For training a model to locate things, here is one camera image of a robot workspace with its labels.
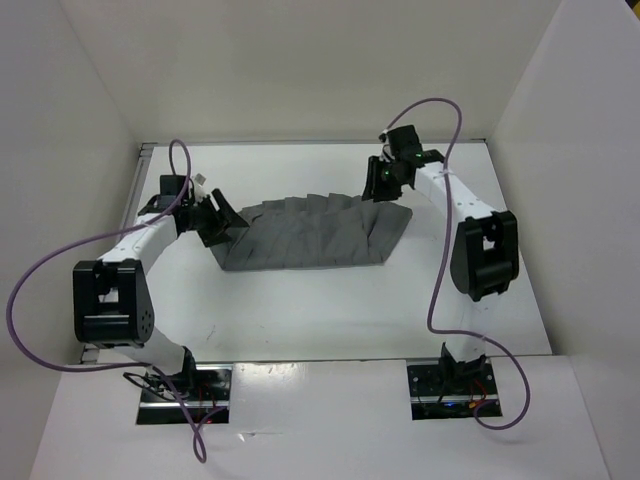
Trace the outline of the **grey pleated skirt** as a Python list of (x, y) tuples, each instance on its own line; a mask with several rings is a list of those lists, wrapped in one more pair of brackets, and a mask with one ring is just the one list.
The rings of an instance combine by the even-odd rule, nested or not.
[(329, 269), (385, 263), (413, 212), (393, 202), (331, 193), (268, 200), (245, 207), (246, 228), (211, 248), (227, 272)]

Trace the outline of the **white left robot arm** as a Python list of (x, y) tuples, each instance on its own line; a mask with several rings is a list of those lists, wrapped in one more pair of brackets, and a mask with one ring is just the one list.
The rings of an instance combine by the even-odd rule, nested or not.
[(195, 359), (155, 327), (146, 275), (181, 234), (195, 232), (204, 246), (214, 247), (232, 240), (229, 229), (248, 223), (221, 190), (205, 192), (196, 177), (163, 175), (159, 187), (138, 212), (132, 230), (111, 250), (74, 267), (74, 332), (82, 343), (115, 349), (145, 364), (156, 378), (160, 369), (166, 391), (184, 400), (199, 387)]

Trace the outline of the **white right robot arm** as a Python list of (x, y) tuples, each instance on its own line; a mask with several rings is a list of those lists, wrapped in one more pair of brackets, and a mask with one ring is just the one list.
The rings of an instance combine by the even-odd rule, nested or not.
[(438, 380), (450, 393), (462, 392), (486, 362), (486, 332), (499, 296), (519, 274), (518, 226), (475, 195), (445, 167), (437, 150), (425, 150), (415, 127), (383, 132), (381, 154), (371, 156), (362, 198), (397, 200), (410, 186), (445, 216), (445, 272), (462, 300), (461, 311), (445, 320)]

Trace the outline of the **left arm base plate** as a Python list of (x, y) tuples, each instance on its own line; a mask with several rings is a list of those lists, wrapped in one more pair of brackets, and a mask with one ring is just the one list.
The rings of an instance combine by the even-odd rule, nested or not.
[[(196, 366), (191, 385), (177, 377), (173, 379), (190, 418), (196, 424), (229, 422), (232, 373), (231, 364), (202, 363)], [(137, 425), (187, 423), (176, 397), (159, 376), (148, 372), (124, 372), (122, 376), (140, 390)]]

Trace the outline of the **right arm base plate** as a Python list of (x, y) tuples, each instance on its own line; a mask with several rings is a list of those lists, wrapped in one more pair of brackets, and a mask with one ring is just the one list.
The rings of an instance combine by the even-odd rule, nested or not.
[(490, 362), (472, 379), (457, 382), (445, 380), (437, 359), (408, 362), (406, 374), (413, 421), (472, 418), (477, 407), (480, 418), (502, 416)]

